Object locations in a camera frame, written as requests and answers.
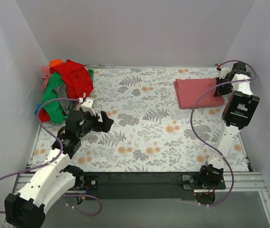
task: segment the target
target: pink cloth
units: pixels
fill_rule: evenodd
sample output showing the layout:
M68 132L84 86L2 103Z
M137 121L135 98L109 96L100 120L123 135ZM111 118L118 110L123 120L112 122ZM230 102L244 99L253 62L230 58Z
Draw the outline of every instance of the pink cloth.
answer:
M44 74L44 76L42 77L44 83L43 83L42 88L41 88L43 91L46 90L47 84L50 80L50 77L52 76L52 74L49 72L49 69L50 69L50 65L46 65L46 66L41 67L41 70Z
M180 108L193 108L197 100L210 88L216 85L216 78L176 79L174 87ZM207 93L198 103L197 108L224 105L222 96L214 97L215 90Z

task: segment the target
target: green cloth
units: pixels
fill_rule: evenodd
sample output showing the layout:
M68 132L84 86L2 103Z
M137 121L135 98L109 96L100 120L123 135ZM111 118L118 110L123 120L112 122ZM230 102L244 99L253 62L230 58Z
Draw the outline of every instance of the green cloth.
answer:
M64 81L62 80L62 76L58 72L54 72L47 84L42 103L58 98L57 93L53 89L62 85L63 83ZM63 123L64 112L59 101L53 101L45 105L44 109L49 114L52 122L58 124Z

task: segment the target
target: gray cloth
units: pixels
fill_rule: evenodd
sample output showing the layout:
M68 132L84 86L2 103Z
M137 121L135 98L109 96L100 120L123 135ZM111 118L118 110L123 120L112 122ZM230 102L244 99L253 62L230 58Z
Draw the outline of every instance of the gray cloth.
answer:
M58 98L69 98L67 96L67 87L65 83L54 88L53 90L57 93ZM71 111L76 110L77 102L75 101L62 100L59 102L66 115L68 115Z

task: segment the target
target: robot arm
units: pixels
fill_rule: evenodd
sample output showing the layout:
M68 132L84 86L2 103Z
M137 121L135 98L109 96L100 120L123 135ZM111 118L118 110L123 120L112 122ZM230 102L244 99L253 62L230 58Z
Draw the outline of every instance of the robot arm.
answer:
M232 71L228 73L227 67L221 69L217 84L227 81L246 80L251 77L246 72L245 64L235 63ZM222 119L223 128L215 146L226 157L231 149L232 143L240 131L246 127L257 108L259 97L254 96L250 89L250 82L236 82L226 84L217 88L215 96L225 95L232 92L232 96L226 105ZM204 186L216 186L223 178L224 160L217 152L213 152L200 169L199 180Z
M81 139L90 131L108 132L113 120L105 112L100 117L93 109L94 99L87 98L80 111L68 114L65 126L58 132L63 143L62 154L52 163L38 169L30 181L14 194L9 194L5 201L6 221L18 228L39 228L50 207L70 188L83 185L83 171L79 167L68 165L81 146ZM60 144L55 141L45 163L60 152Z

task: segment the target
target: pile of clothes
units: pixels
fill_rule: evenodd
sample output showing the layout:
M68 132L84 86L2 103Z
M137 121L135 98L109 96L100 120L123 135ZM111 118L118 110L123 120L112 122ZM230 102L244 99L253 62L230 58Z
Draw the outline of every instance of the pile of clothes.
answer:
M88 70L83 64L61 59L50 61L49 65L41 67L44 74L42 90L45 92L42 103L56 98L88 97L93 91L93 70ZM39 113L42 122L52 121L62 124L70 111L79 108L77 102L54 101L45 105Z

